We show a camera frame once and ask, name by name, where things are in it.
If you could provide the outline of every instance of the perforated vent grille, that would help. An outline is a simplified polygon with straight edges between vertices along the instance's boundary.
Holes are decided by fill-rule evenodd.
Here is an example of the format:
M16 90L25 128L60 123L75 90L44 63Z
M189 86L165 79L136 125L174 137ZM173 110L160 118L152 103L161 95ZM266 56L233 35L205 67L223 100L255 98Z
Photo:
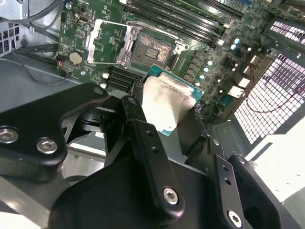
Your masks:
M17 48L20 27L18 24L1 23L0 25L0 57Z
M285 24L280 21L275 21L270 30L277 32L295 42L305 44L305 31L300 28Z
M264 76L249 93L248 103L258 111L270 111L305 86L305 69L283 55L279 55ZM305 91L297 93L285 105L271 113L256 113L249 109L246 100L235 116L249 142L273 134L303 103Z

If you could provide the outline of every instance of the motherboard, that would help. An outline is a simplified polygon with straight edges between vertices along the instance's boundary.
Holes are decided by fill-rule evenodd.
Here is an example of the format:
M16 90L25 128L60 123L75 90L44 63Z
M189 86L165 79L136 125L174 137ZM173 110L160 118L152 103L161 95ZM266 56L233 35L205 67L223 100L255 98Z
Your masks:
M203 92L195 108L212 122L241 96L228 84L264 57L262 32L295 16L264 0L67 0L58 68L71 78L127 92L152 66Z

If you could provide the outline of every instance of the screw hole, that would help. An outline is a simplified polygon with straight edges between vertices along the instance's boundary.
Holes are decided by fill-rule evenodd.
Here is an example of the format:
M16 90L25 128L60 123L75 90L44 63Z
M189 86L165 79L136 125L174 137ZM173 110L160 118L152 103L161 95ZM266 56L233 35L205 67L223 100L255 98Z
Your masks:
M234 220L236 223L239 222L239 219L238 219L236 216L233 216L232 218L233 218L233 220Z
M101 90L101 88L98 88L98 87L94 89L94 92L97 94L103 94L103 91Z
M227 172L229 171L229 169L226 166L223 166L223 168L225 171L227 171Z
M112 127L114 125L114 121L111 119L111 120L109 120L108 122L107 122L107 127L108 128L110 128L110 127Z
M134 105L138 104L138 102L134 98L131 98L131 97L128 98L128 101Z
M150 132L149 130L146 131L146 134L147 134L149 137L151 137L151 136L153 135L152 132Z
M152 152L155 153L155 154L157 154L159 151L158 151L158 149L157 149L156 147L153 146L153 147L152 147Z
M231 184L232 184L227 178L225 178L224 180L225 180L225 182L226 182L228 185L231 185Z

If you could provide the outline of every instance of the red wire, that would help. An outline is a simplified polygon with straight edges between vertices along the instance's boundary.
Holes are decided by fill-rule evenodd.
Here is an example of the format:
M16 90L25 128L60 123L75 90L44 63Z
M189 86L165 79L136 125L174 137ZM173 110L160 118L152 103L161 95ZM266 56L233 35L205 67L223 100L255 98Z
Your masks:
M272 110L269 110L269 111L258 111L258 110L255 110L255 109L253 109L250 105L249 105L249 103L248 103L248 97L249 97L249 94L250 94L250 92L254 89L254 87L255 87L255 80L254 80L254 74L253 74L253 72L252 72L252 68L251 68L251 63L250 62L248 62L248 65L249 65L249 68L250 68L250 72L251 72L251 76L252 76L252 81L253 81L253 85L252 85L252 87L250 88L250 90L249 90L249 92L248 92L248 94L247 94L247 96L246 96L246 105L247 105L247 107L251 110L251 111L253 111L253 112L255 112L255 113L271 113L271 112L273 112L273 111L276 111L276 110L278 110L278 109L281 109L287 102L289 102L289 100L291 99L291 98L293 98L296 94L298 94L298 93L300 93L301 91L304 91L305 90L305 86L303 86L303 87L300 87L296 92L294 92L284 103L282 103L281 105L279 105L277 108L274 108L274 109L272 109Z

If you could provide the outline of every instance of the cable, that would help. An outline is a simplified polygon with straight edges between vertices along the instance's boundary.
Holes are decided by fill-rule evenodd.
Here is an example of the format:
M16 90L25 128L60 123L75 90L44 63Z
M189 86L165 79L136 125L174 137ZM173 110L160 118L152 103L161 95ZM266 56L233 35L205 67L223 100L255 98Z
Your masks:
M4 17L1 17L3 21L11 23L11 24L25 24L33 21L37 21L40 18L43 18L47 16L49 13L51 13L59 4L61 3L61 0L55 0L50 6L45 8L44 10L40 11L39 13L29 16L26 19L20 19L20 20L10 20L6 19Z
M23 24L23 26L28 28L28 29L30 28L29 24ZM35 32L38 32L42 35L45 35L45 36L47 36L48 38L50 38L51 40L53 40L55 42L59 42L59 38L57 36L53 35L52 33L47 32L45 30L42 30L41 28L35 29Z
M48 30L48 29L52 28L53 25L56 23L57 19L58 19L58 18L60 17L60 15L61 15L61 12L62 12L62 9L63 9L63 5L64 5L64 4L62 3L61 6L59 7L59 9L58 9L58 11L57 11L57 14L56 14L55 18L54 18L53 21L50 23L50 25L48 25L48 26L46 26L46 27L44 27L44 28L39 27L39 26L37 26L37 25L34 25L34 24L31 23L31 22L30 22L30 25L31 25L33 28L35 28L35 29L41 29L41 30Z
M42 84L42 85L57 85L60 84L62 82L64 82L68 77L69 74L66 73L65 77L63 79L61 79L60 81L54 82L54 83L45 83L45 82L41 82L39 80L36 80L35 77L32 76L32 74L30 73L30 71L28 70L28 68L24 65L23 61L21 60L21 58L19 58L19 56L15 53L14 50L11 50L11 53L16 57L16 59L19 61L19 63L21 64L21 66L24 68L24 70L26 71L26 73L29 75L29 77L38 84Z
M58 52L58 45L57 44L38 45L27 48L19 48L15 51L16 54L35 53L35 52Z
M42 50L42 49L50 49L50 50L54 50L55 52L57 52L58 44L43 44L43 45L30 46L30 47L22 47L22 48L15 50L15 53L32 52L32 51Z
M252 71L252 67L251 67L251 63L250 63L250 62L248 62L248 66L249 66L249 68L250 68L250 73L251 73L251 76L252 76L253 85L252 85L252 87L250 88L248 94L246 95L246 105L247 105L247 107L248 107L251 111L253 111L253 112L255 112L255 113L263 113L263 114L266 114L266 113L271 113L271 112L274 112L274 111L276 111L276 110L278 110L278 109L281 109L281 108L282 108L287 102L289 102L290 99L293 98L296 94L298 94L298 93L300 93L300 92L302 92L302 91L305 90L305 86L300 87L296 92L294 92L292 95L290 95L290 97L289 97L288 99L286 99L285 102L283 102L281 105L277 106L276 108L274 108L274 109L272 109L272 110L269 110L269 111L264 111L264 110L258 111L258 110L255 110L255 109L253 109L253 108L249 105L249 103L248 103L249 94L250 94L250 92L251 92L251 91L254 89L254 87L255 87L254 74L253 74L253 71Z
M37 61L40 61L40 62L44 62L44 63L52 65L54 67L57 66L56 60L48 59L48 58L45 58L43 56L31 55L31 53L24 53L24 52L18 53L18 55L25 56L25 57L28 57L28 58L31 58L31 59L34 59L34 60L37 60Z

